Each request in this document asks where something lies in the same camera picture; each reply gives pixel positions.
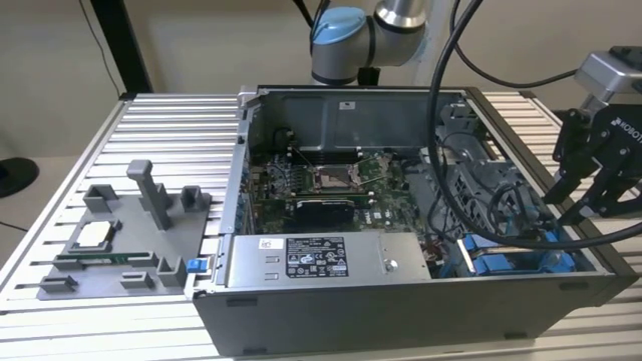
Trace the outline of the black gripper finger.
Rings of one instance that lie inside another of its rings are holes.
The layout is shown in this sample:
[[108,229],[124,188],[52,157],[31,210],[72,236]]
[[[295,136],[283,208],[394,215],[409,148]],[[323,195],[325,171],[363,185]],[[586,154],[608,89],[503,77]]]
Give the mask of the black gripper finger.
[[547,204],[559,204],[578,188],[581,180],[597,170],[593,158],[599,143],[590,142],[591,116],[577,108],[559,113],[562,127],[553,151],[553,159],[559,168],[555,184],[547,191],[543,200]]
[[625,187],[628,181],[620,173],[620,168],[602,168],[599,170],[587,192],[559,218],[562,224],[578,224],[595,214],[602,218],[610,218],[624,216],[628,213],[628,202],[620,201],[628,190]]

